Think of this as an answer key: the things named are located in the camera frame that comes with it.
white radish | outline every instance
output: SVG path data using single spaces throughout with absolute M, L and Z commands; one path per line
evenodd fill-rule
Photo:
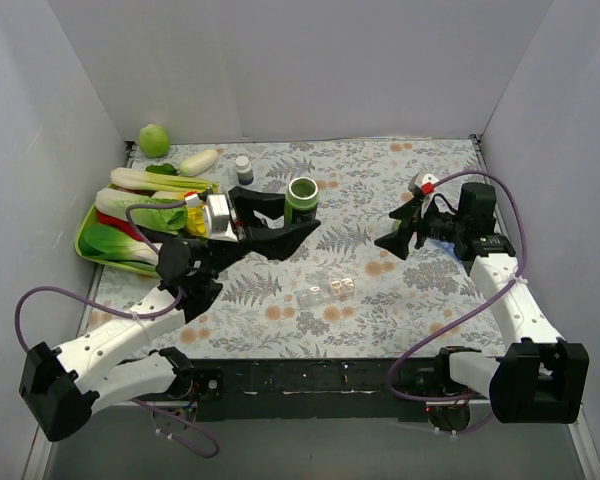
M 216 160 L 218 160 L 218 152 L 213 148 L 207 148 L 180 162 L 180 175 L 193 177 L 211 167 Z

clear egg carton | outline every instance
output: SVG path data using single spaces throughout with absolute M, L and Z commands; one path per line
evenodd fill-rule
M 310 308 L 314 305 L 329 303 L 348 297 L 356 292 L 356 286 L 351 278 L 330 280 L 329 283 L 315 285 L 296 291 L 296 298 L 301 308 Z

floral tablecloth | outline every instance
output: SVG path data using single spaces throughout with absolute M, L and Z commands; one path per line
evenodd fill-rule
M 387 214 L 409 198 L 419 171 L 439 178 L 480 168 L 469 140 L 365 139 L 296 143 L 176 145 L 163 160 L 177 165 L 205 148 L 221 154 L 201 176 L 228 190 L 237 184 L 233 161 L 253 163 L 255 190 L 284 192 L 297 176 L 320 188 L 316 230 L 286 262 L 250 254 L 223 272 L 224 289 L 204 315 L 137 352 L 175 345 L 191 358 L 394 357 L 482 301 L 449 246 L 428 241 L 403 262 L 377 248 Z M 133 168 L 156 163 L 141 152 Z M 441 191 L 457 202 L 461 182 Z M 348 298 L 300 309 L 295 293 L 334 278 L 353 278 Z M 97 301 L 128 308 L 157 284 L 153 278 L 105 268 Z M 111 317 L 93 312 L 89 328 Z M 417 355 L 464 345 L 500 355 L 503 345 L 490 313 L 443 335 Z

green can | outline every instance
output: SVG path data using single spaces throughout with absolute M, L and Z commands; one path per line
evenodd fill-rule
M 309 177 L 291 180 L 285 193 L 284 224 L 315 220 L 318 197 L 318 185 Z

green tray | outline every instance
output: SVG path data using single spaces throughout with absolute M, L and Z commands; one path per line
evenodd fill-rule
M 91 205 L 91 208 L 87 212 L 87 216 L 84 217 L 84 220 L 82 221 L 82 224 L 80 225 L 80 229 L 78 230 L 78 234 L 76 235 L 76 238 L 73 242 L 73 245 L 76 249 L 76 253 L 78 255 L 80 255 L 85 260 L 89 260 L 90 262 L 99 263 L 101 265 L 106 265 L 108 267 L 119 268 L 120 270 L 126 270 L 127 272 L 137 273 L 138 275 L 145 275 L 147 277 L 160 278 L 160 276 L 155 271 L 144 270 L 142 268 L 133 267 L 131 265 L 125 265 L 124 263 L 112 262 L 111 260 L 100 260 L 98 258 L 91 258 L 91 257 L 85 256 L 82 253 L 82 250 L 80 249 L 80 244 L 79 244 L 80 236 L 82 235 L 82 232 L 84 231 L 85 227 L 90 227 L 91 225 L 96 225 L 97 223 L 100 223 L 100 222 L 98 222 L 98 215 L 96 213 L 96 206 L 94 204 L 94 205 Z

